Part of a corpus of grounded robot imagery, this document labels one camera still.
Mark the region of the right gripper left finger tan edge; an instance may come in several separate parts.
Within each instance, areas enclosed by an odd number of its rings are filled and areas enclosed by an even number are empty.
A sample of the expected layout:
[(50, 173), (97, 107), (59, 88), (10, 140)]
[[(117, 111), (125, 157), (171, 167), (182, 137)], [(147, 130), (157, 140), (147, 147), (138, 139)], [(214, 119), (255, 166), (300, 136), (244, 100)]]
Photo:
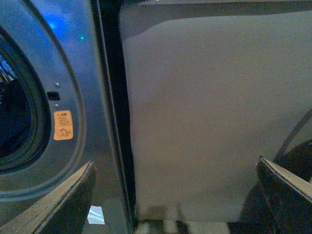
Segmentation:
[(2, 234), (80, 234), (96, 183), (93, 161), (0, 228)]

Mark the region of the right gripper right finger tan edge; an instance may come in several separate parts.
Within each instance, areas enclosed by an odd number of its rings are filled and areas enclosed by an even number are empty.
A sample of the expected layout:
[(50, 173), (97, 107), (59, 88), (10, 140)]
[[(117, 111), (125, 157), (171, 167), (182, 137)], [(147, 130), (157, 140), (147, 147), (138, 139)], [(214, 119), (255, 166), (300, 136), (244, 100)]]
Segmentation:
[(282, 166), (260, 157), (257, 177), (281, 234), (312, 232), (312, 184)]

